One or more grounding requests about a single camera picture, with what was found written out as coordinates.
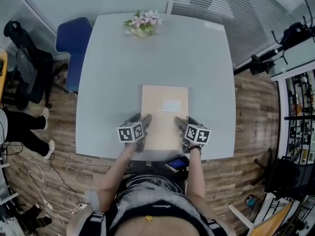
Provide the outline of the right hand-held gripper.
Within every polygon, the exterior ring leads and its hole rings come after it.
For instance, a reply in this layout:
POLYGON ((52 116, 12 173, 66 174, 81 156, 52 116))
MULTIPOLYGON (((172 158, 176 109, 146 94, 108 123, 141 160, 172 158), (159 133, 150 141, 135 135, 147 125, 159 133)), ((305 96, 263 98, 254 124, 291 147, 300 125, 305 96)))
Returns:
POLYGON ((188 154, 192 146, 203 148, 208 144, 211 130, 194 118, 188 117, 187 121, 186 119, 174 117, 174 123, 182 132, 182 151, 184 154, 188 154))

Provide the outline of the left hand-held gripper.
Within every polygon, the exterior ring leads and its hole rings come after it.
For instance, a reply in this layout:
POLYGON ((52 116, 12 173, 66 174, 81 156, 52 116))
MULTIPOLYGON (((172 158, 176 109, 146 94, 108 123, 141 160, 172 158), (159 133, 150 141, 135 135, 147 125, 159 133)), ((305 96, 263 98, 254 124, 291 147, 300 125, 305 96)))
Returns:
POLYGON ((136 113, 127 120, 125 120, 120 126, 117 127, 118 138, 121 143, 125 145, 128 143, 136 143, 136 152, 143 152, 145 147, 145 139, 147 136, 147 129, 152 122, 152 115, 146 115, 141 122, 141 113, 136 113))

